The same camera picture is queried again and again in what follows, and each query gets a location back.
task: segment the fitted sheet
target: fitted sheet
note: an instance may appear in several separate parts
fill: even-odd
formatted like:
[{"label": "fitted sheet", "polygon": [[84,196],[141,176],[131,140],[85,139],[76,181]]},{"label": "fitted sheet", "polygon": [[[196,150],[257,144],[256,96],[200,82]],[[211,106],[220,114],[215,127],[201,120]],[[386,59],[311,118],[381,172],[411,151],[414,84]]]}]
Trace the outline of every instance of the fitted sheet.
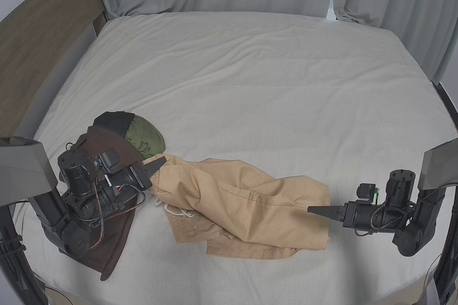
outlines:
[{"label": "fitted sheet", "polygon": [[[56,174],[66,143],[116,110],[150,120],[168,154],[241,159],[275,178],[307,175],[329,186],[334,205],[354,200],[361,182],[375,183],[384,199],[390,171],[418,175],[424,151],[457,136],[391,31],[300,15],[109,21],[36,134]],[[442,250],[453,193],[434,238],[413,257],[398,253],[392,234],[359,238],[331,222],[327,250],[278,261],[207,256],[205,243],[176,244],[165,212],[147,198],[105,282],[61,254],[33,210],[18,205],[16,228],[33,271],[96,304],[365,304],[426,273]]]}]

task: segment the khaki pants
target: khaki pants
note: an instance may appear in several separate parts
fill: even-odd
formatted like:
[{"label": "khaki pants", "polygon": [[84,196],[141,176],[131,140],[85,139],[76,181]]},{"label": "khaki pants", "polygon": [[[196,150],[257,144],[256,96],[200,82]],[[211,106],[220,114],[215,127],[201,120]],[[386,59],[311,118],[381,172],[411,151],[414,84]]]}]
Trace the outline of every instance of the khaki pants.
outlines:
[{"label": "khaki pants", "polygon": [[172,210],[195,210],[194,217],[168,213],[178,242],[208,241],[218,256],[281,259],[299,249],[326,249],[327,218],[307,212],[329,205],[329,190],[306,176],[274,179],[239,160],[188,162],[173,155],[151,178],[150,191]]}]

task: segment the black metal pole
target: black metal pole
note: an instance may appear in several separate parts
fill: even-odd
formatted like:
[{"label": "black metal pole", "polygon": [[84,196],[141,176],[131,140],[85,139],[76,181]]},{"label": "black metal pole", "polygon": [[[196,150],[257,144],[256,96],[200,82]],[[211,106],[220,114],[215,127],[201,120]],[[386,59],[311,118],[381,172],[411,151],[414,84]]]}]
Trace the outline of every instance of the black metal pole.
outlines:
[{"label": "black metal pole", "polygon": [[455,280],[458,276],[458,187],[455,188],[452,217],[448,227],[442,255],[434,271],[434,282],[440,305],[446,304],[455,291]]},{"label": "black metal pole", "polygon": [[24,255],[25,246],[16,233],[8,206],[0,207],[0,267],[25,305],[48,305],[48,298],[38,284]]}]

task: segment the wooden headboard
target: wooden headboard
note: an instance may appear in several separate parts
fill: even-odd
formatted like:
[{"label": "wooden headboard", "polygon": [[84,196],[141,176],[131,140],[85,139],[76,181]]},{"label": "wooden headboard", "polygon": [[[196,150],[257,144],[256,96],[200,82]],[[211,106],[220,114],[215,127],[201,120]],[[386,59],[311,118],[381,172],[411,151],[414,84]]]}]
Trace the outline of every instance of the wooden headboard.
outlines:
[{"label": "wooden headboard", "polygon": [[44,79],[93,23],[102,0],[25,0],[0,23],[0,137],[14,134]]}]

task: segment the brown garment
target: brown garment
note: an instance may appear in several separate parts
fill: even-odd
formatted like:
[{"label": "brown garment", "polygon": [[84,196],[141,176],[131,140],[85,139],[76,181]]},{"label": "brown garment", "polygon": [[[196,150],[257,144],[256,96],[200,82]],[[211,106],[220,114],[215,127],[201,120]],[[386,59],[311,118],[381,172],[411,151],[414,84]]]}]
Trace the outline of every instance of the brown garment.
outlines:
[{"label": "brown garment", "polygon": [[151,178],[150,192],[166,204],[198,212],[191,218],[168,213],[178,242],[207,240],[208,254],[256,259],[326,249],[328,219],[307,213],[308,206],[329,205],[323,183],[306,176],[276,180],[239,160],[195,163],[164,156],[167,163]]},{"label": "brown garment", "polygon": [[[95,126],[88,127],[88,132],[78,138],[74,147],[82,147],[93,156],[100,155],[109,148],[114,148],[119,156],[120,165],[130,165],[135,161],[143,160],[140,152],[125,138],[105,128]],[[127,202],[125,209],[131,208],[135,203],[136,196],[135,199]],[[127,241],[134,215],[135,210],[132,210],[106,220],[104,222],[105,234],[101,243],[88,251],[83,257],[77,258],[77,261],[81,264],[100,272],[101,281],[105,281],[110,277],[115,269]],[[99,235],[99,228],[91,231],[91,245],[98,241]]]}]

